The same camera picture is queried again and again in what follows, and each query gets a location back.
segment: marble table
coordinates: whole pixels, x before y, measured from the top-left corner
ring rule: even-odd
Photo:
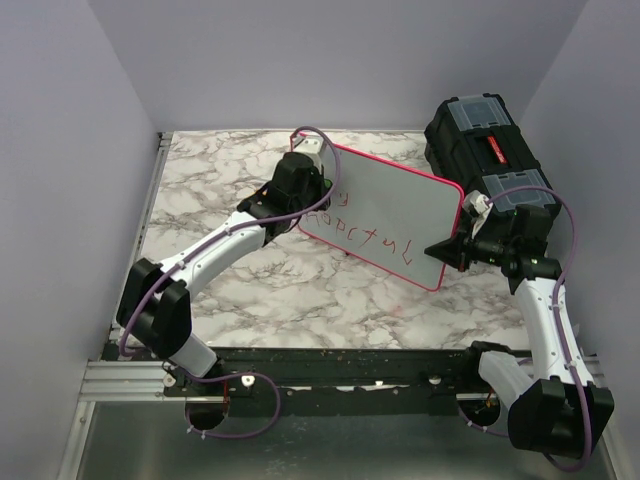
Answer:
[[[143,255],[158,261],[218,227],[271,178],[285,131],[174,134]],[[332,140],[430,171],[421,133],[328,131]],[[281,235],[195,298],[194,332],[211,346],[528,348],[522,317],[493,267],[447,268],[429,293],[299,231]]]

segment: gray wall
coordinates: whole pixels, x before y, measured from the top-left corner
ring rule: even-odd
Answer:
[[[0,478],[55,478],[157,146],[85,0],[0,2]]]
[[[453,95],[520,118],[586,0],[89,0],[164,130],[424,128]]]
[[[580,228],[567,289],[595,350],[629,452],[640,452],[640,3],[590,0],[522,121]],[[566,222],[554,246],[566,251]],[[640,457],[635,455],[636,472]]]

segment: gray floor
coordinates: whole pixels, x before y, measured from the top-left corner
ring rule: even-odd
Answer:
[[[286,417],[252,440],[203,441],[187,435],[182,413],[179,404],[98,406],[79,478],[613,478],[599,450],[584,472],[562,474],[541,455],[517,451],[508,440],[471,430],[455,417]],[[251,429],[259,421],[235,420],[231,427]]]

